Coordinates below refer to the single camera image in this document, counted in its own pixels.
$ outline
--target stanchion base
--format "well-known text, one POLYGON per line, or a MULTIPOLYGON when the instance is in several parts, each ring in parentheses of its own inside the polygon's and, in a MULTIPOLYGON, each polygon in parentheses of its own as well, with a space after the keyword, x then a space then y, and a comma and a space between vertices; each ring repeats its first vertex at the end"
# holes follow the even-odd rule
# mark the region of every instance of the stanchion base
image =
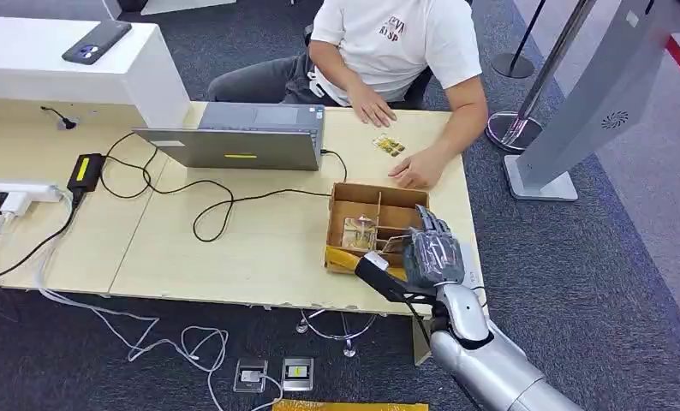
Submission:
POLYGON ((489 117, 489 121, 486 122, 486 137, 507 152, 521 154, 541 134, 542 126, 532 117, 529 117, 527 125, 524 127, 519 138, 511 144, 505 144, 502 142, 502 139, 506 134, 506 130, 514 123, 514 120, 516 120, 515 111, 500 111, 499 113, 492 114, 489 117))
POLYGON ((511 67, 512 60, 514 60, 513 53, 497 54, 492 58, 492 67, 497 73, 512 79, 526 79, 534 73, 534 65, 526 57, 519 56, 514 68, 511 67))
POLYGON ((576 201, 578 199, 575 185, 570 173, 564 172, 542 188, 526 188, 519 174, 516 159, 519 156, 504 156, 504 169, 509 179, 511 195, 518 200, 576 201))

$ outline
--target light wooden table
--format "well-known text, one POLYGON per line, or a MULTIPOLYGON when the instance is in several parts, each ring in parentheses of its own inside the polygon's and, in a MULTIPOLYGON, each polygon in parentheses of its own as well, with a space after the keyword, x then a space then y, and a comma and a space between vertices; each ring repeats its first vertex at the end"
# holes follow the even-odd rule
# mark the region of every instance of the light wooden table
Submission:
MULTIPOLYGON (((187 126, 195 126, 201 104, 187 126)), ((379 129, 355 118, 352 110, 327 109, 324 148, 338 152, 348 166, 348 181, 392 185, 392 158, 372 143, 387 133, 415 152, 429 145, 449 114, 398 112, 391 128, 379 129)), ((169 159, 158 178, 163 190, 199 179, 222 182, 236 197, 281 188, 329 193, 343 179, 343 168, 324 156, 319 172, 276 170, 191 170, 169 159)), ((213 243, 198 242, 194 217, 212 203, 227 200, 220 188, 200 186, 180 194, 154 194, 136 230, 116 281, 113 295, 175 300, 215 301, 273 307, 327 308, 358 313, 409 314, 359 278, 328 272, 323 267, 328 199, 304 194, 279 194, 235 205, 224 235, 213 243)), ((431 209, 445 219, 460 241, 472 244, 479 267, 474 226, 461 161, 451 164, 431 191, 431 209)), ((224 209, 208 215, 199 232, 218 232, 224 209)), ((422 308, 429 313, 428 307, 422 308)))
MULTIPOLYGON (((73 130, 58 130, 57 118, 39 109, 40 103, 0 100, 0 179, 56 183, 65 189, 78 155, 103 152, 129 130, 141 124, 134 109, 114 105, 53 104, 65 115, 81 118, 73 130)), ((129 139, 115 155, 139 163, 147 159, 152 146, 140 139, 129 139)), ((166 156, 151 167, 158 173, 166 156)), ((140 173, 111 168, 105 176, 109 187, 119 193, 132 193, 142 186, 140 173)), ((62 291, 107 294, 149 196, 120 200, 102 188, 86 196, 73 226, 56 250, 46 286, 62 291)), ((0 270, 11 266, 46 236, 59 229, 67 218, 63 205, 33 203, 27 214, 6 226, 0 237, 0 270)), ((0 278, 5 287, 30 289, 35 264, 25 264, 0 278)))
MULTIPOLYGON (((29 178, 64 187, 79 154, 105 153, 130 127, 141 125, 138 113, 126 106, 52 105, 66 115, 77 113, 81 125, 58 131, 56 118, 40 111, 38 103, 0 101, 0 178, 29 178)), ((192 103, 185 127, 196 128, 205 107, 192 103)), ((379 129, 359 122, 352 110, 327 109, 324 148, 343 157, 349 182, 392 185, 387 172, 402 156, 390 157, 373 145, 373 138, 385 133, 401 141, 405 153, 415 152, 436 138, 449 116, 426 111, 397 114, 391 128, 379 129)), ((143 164, 152 152, 153 146, 132 136, 114 155, 143 164)), ((318 172, 188 170, 159 153, 149 170, 163 190, 213 179, 231 188, 236 197, 281 188, 329 193, 332 184, 343 179, 343 167, 334 156, 324 156, 318 172)), ((122 194, 143 186, 139 171, 112 162, 105 177, 122 194)), ((460 242, 471 246, 474 283, 483 284, 461 161, 448 167, 430 195, 431 209, 446 220, 460 242)), ((86 197, 58 248, 46 284, 62 291, 105 295, 409 315, 403 304, 386 301, 359 278, 323 267, 327 198, 279 194, 239 203, 222 237, 212 243, 196 240, 195 216, 228 198, 218 187, 199 185, 178 194, 146 192, 135 200, 120 200, 99 186, 86 197)), ((219 230, 223 211, 202 220, 203 236, 219 230)), ((28 214, 15 222, 14 232, 0 238, 0 269, 59 228, 64 218, 63 206, 31 205, 28 214)), ((32 269, 33 265, 26 265, 0 282, 30 289, 32 269)), ((424 315, 430 313, 429 307, 419 309, 424 315)), ((427 347, 415 323, 414 328, 415 357, 420 362, 427 347)))

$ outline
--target printed text on t-shirt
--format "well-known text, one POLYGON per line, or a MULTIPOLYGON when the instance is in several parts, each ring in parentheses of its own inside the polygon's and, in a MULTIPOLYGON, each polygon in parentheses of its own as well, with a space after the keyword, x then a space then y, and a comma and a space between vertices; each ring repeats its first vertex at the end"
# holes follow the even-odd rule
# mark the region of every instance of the printed text on t-shirt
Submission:
POLYGON ((398 38, 403 34, 403 29, 405 27, 406 23, 400 21, 400 19, 395 16, 391 16, 391 18, 380 28, 380 34, 390 41, 398 41, 398 38))

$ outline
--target robotic arm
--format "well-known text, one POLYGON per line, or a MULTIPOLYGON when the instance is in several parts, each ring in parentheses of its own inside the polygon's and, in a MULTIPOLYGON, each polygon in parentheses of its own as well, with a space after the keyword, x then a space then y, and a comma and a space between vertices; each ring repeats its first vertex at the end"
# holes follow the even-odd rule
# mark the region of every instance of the robotic arm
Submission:
POLYGON ((462 285, 461 253, 448 226, 424 207, 417 209, 424 230, 410 229, 404 248, 412 283, 391 276, 388 263, 375 252, 361 259, 355 274, 388 301, 432 305, 433 357, 486 409, 582 410, 552 388, 522 349, 484 315, 476 293, 462 285))

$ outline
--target cardboard box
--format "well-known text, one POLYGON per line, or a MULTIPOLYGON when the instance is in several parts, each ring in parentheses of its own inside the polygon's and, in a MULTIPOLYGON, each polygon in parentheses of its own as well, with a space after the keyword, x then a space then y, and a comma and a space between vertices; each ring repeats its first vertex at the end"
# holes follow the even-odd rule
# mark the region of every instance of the cardboard box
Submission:
MULTIPOLYGON (((330 222, 327 226, 325 267, 328 270, 352 273, 346 267, 328 261, 327 249, 344 251, 361 258, 367 250, 343 247, 345 218, 366 216, 376 225, 374 249, 380 253, 388 239, 405 235, 409 227, 421 227, 421 217, 415 209, 416 205, 428 207, 428 193, 419 190, 367 186, 347 182, 336 183, 330 198, 330 222)), ((400 253, 381 253, 388 260, 391 268, 403 268, 403 256, 400 253)))

